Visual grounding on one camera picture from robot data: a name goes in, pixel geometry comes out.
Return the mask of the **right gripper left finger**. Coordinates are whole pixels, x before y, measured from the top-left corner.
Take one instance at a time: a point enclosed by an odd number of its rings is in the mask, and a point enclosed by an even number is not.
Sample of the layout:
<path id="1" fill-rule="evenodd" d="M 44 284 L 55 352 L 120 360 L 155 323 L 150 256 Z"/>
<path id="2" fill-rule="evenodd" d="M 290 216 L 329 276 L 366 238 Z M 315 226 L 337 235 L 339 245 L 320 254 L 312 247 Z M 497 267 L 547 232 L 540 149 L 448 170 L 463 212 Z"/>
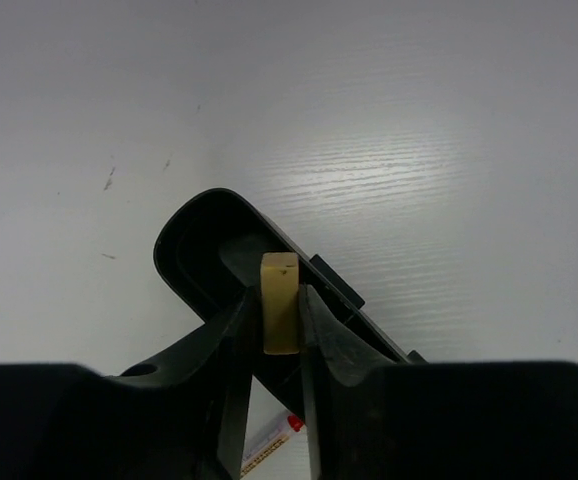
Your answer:
<path id="1" fill-rule="evenodd" d="M 0 364 L 0 479 L 236 479 L 260 306 L 254 291 L 119 376 Z"/>

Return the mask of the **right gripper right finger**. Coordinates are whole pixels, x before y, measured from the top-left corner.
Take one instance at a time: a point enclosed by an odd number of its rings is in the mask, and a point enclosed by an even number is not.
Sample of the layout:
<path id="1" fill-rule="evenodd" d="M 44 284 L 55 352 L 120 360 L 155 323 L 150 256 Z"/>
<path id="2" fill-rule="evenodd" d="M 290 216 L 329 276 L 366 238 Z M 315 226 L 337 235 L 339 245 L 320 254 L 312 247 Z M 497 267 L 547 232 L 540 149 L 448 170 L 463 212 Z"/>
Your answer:
<path id="1" fill-rule="evenodd" d="M 578 364 L 399 364 L 299 296 L 317 479 L 578 479 Z"/>

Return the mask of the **beige eraser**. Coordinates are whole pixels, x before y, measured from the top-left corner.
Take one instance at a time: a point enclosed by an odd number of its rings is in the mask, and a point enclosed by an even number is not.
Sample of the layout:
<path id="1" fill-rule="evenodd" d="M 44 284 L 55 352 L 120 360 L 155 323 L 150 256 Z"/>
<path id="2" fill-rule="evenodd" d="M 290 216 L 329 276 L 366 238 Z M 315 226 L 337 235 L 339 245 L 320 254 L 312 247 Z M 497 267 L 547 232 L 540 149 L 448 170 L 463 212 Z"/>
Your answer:
<path id="1" fill-rule="evenodd" d="M 299 352 L 299 260 L 294 252 L 268 252 L 260 265 L 263 351 Z"/>

